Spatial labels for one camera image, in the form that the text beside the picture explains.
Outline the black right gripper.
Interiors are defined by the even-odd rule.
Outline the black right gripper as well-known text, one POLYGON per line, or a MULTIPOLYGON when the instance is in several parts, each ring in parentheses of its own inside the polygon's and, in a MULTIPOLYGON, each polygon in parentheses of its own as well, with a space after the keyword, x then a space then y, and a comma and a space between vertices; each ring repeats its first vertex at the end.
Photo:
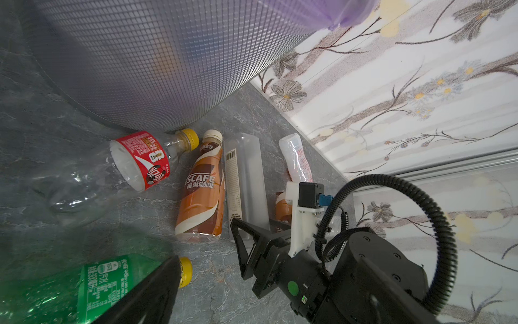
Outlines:
POLYGON ((320 263, 306 250, 295 256, 291 248, 291 225, 284 221, 269 220, 272 232, 234 219, 230 230, 237 248, 237 256, 243 280, 256 276, 252 291, 264 298, 275 289, 280 289, 290 300, 310 298, 311 290, 321 287, 324 273, 320 263), (252 237, 253 245, 248 253, 241 232, 252 237))

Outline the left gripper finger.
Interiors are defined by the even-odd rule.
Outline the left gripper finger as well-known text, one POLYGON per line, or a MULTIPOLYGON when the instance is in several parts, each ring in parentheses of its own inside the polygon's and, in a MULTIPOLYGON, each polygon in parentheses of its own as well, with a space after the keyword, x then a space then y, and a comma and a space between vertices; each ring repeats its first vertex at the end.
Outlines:
POLYGON ((98 324, 168 323, 179 290, 179 257, 165 260, 119 302, 98 317, 98 324))

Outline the frosted clear tall bottle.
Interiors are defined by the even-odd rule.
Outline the frosted clear tall bottle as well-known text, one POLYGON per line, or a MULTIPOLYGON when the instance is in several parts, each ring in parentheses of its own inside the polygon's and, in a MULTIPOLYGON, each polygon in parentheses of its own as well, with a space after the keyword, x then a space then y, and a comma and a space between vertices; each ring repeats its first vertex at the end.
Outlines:
POLYGON ((259 138, 236 133, 224 140, 223 148, 229 221, 239 219, 269 230, 259 138))

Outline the green soda bottle yellow cap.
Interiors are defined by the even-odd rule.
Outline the green soda bottle yellow cap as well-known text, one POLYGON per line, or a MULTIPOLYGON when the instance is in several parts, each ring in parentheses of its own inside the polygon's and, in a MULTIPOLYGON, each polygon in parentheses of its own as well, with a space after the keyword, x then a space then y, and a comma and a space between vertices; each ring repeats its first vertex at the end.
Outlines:
POLYGON ((46 278, 1 284, 2 323, 93 323, 160 262, 129 254, 46 278))

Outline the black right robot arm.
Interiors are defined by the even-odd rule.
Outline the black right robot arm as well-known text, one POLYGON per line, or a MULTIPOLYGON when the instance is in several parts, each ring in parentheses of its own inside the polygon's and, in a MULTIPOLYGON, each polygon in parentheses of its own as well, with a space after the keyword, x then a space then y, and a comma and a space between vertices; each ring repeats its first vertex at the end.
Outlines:
POLYGON ((393 175, 363 175, 348 182, 330 202, 323 187, 305 183, 294 202, 303 215, 324 213, 303 227, 294 218, 282 232, 234 219, 241 276, 254 278, 253 293, 263 298, 279 289, 296 315, 310 323, 436 323, 457 277, 454 233, 437 203, 412 183, 393 175), (437 246, 432 279, 369 227, 342 228, 325 238, 342 202, 355 190, 384 186, 404 194, 428 217, 437 246))

